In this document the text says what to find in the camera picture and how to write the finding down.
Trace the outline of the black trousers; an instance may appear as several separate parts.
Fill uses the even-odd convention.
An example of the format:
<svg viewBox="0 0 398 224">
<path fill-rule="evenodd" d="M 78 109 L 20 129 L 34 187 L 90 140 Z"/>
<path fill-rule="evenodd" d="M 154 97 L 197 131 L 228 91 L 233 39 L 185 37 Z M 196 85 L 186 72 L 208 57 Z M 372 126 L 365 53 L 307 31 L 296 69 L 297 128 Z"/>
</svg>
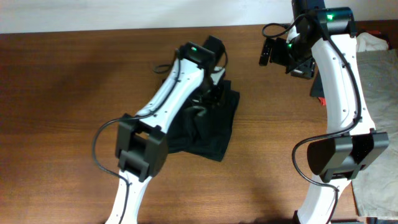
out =
<svg viewBox="0 0 398 224">
<path fill-rule="evenodd" d="M 167 132 L 170 154 L 188 152 L 217 162 L 223 160 L 233 132 L 240 93 L 231 89 L 229 80 L 222 81 L 221 86 L 224 92 L 220 105 L 184 103 Z"/>
</svg>

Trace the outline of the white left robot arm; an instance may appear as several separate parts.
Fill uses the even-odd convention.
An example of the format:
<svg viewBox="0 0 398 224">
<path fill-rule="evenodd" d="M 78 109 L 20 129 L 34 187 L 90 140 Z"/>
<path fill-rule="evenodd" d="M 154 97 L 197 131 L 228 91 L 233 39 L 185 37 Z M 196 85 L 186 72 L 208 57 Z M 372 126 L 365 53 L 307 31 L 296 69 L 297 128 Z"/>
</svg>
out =
<svg viewBox="0 0 398 224">
<path fill-rule="evenodd" d="M 137 223 L 146 188 L 169 153 L 167 133 L 177 113 L 187 103 L 201 112 L 219 105 L 225 69 L 218 62 L 224 53 L 219 40 L 187 42 L 176 51 L 168 77 L 150 102 L 136 115 L 115 120 L 119 186 L 107 223 Z"/>
</svg>

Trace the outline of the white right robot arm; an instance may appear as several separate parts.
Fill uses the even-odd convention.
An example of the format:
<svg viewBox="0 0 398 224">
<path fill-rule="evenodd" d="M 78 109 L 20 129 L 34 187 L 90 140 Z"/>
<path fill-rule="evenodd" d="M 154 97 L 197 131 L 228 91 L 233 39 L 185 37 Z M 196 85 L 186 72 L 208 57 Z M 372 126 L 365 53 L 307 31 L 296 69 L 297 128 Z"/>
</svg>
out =
<svg viewBox="0 0 398 224">
<path fill-rule="evenodd" d="M 320 74 L 327 131 L 303 140 L 312 177 L 292 221 L 330 223 L 342 191 L 387 149 L 389 138 L 376 130 L 366 106 L 352 10 L 327 8 L 323 1 L 293 1 L 292 10 L 291 25 L 266 35 L 259 64 L 276 63 L 307 79 Z"/>
</svg>

